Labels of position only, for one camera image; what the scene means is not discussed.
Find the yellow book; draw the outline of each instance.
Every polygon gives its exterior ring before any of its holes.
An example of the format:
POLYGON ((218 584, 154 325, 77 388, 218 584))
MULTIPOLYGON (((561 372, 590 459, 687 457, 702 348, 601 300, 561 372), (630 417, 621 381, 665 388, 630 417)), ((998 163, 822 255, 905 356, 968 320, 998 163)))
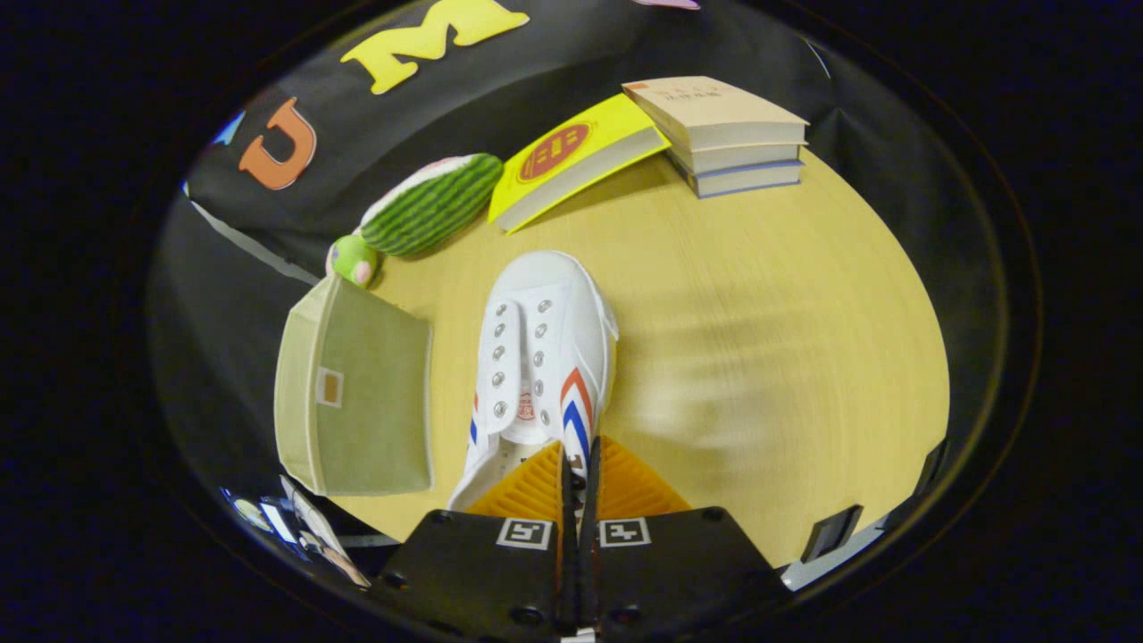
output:
POLYGON ((488 222, 515 232, 572 194, 670 145, 631 98, 612 96, 504 163, 488 206, 488 222))

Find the black bracket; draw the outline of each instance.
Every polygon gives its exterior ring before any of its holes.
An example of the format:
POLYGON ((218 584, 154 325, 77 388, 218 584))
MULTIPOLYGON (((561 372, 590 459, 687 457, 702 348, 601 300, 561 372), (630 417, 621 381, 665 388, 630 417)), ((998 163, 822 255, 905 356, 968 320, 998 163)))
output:
POLYGON ((857 527, 861 512, 861 505, 854 505, 845 512, 815 523, 814 531, 809 535, 809 542, 806 544, 806 550, 801 554, 801 562, 808 563, 848 542, 849 537, 854 533, 854 528, 857 527))
POLYGON ((913 513, 913 509, 920 504, 924 495, 936 482, 941 469, 944 468, 948 453, 949 440, 945 439, 925 457, 925 464, 921 466, 921 475, 917 479, 917 488, 913 490, 913 495, 898 505, 896 509, 889 512, 889 515, 885 517, 885 523, 881 525, 882 530, 889 531, 895 529, 913 513))
POLYGON ((549 521, 430 512, 369 594, 456 636, 551 642, 558 546, 549 521))
POLYGON ((607 643, 673 640, 792 593, 721 507, 596 524, 607 643))

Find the yellow letter m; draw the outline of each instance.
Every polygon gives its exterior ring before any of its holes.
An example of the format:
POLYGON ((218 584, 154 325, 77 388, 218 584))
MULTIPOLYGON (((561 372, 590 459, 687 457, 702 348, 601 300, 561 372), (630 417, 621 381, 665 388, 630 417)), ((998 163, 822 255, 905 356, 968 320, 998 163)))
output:
POLYGON ((493 0, 440 0, 429 8, 421 26, 378 32, 346 51, 342 62, 361 63, 373 75, 373 93, 384 94, 417 71, 416 63, 402 63, 393 54, 440 59, 449 25, 456 30, 453 43, 467 47, 527 22, 527 14, 509 11, 493 0))

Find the book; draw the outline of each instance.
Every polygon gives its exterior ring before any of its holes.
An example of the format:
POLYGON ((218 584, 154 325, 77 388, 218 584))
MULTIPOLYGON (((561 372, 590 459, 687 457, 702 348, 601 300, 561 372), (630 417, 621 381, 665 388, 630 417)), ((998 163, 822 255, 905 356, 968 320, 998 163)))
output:
POLYGON ((493 190, 488 220, 515 232, 572 194, 670 144, 646 112, 616 94, 509 159, 493 190))
POLYGON ((806 143, 804 119, 774 103, 705 75, 623 85, 668 136, 690 151, 727 145, 806 143))
POLYGON ((724 145, 705 150, 688 150, 673 143, 666 153, 682 163, 690 174, 705 174, 729 167, 743 167, 764 162, 798 160, 801 145, 777 143, 772 145, 724 145))
POLYGON ((674 156, 669 156, 674 169, 687 180, 700 199, 720 196, 733 192, 745 192, 775 185, 793 185, 800 182, 800 160, 767 162, 749 167, 732 167, 705 174, 692 174, 674 156))

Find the wood grain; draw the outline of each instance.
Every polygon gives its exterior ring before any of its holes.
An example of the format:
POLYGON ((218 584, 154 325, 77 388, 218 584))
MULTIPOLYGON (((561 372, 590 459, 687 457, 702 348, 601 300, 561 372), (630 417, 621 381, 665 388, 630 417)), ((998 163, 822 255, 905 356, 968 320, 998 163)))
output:
POLYGON ((440 250, 386 258, 374 292, 433 324, 434 487, 333 500, 406 539, 464 463, 488 290, 515 256, 580 258, 620 323, 600 429, 695 507, 730 511, 766 558, 864 506, 862 529, 912 492, 944 435, 936 315, 893 234, 807 151, 802 183, 698 200, 662 155, 515 234, 483 219, 440 250))

